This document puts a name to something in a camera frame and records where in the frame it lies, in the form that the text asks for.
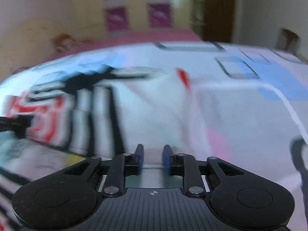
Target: wall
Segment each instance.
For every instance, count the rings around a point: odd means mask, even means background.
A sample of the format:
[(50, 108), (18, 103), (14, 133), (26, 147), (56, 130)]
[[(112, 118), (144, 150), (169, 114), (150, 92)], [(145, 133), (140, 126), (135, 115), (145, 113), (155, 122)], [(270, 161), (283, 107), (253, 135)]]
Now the wall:
[(71, 0), (0, 0), (0, 16), (0, 82), (16, 68), (47, 60), (50, 39), (75, 31)]
[(300, 36), (308, 58), (308, 0), (242, 0), (241, 6), (240, 44), (274, 48), (284, 27)]
[[(101, 39), (108, 37), (104, 18), (104, 0), (72, 0), (78, 37)], [(127, 16), (131, 31), (149, 30), (147, 0), (126, 0)], [(172, 8), (173, 27), (190, 28), (191, 0), (182, 0)]]
[(0, 15), (0, 39), (30, 18), (54, 20), (68, 30), (75, 28), (71, 0), (0, 0)]

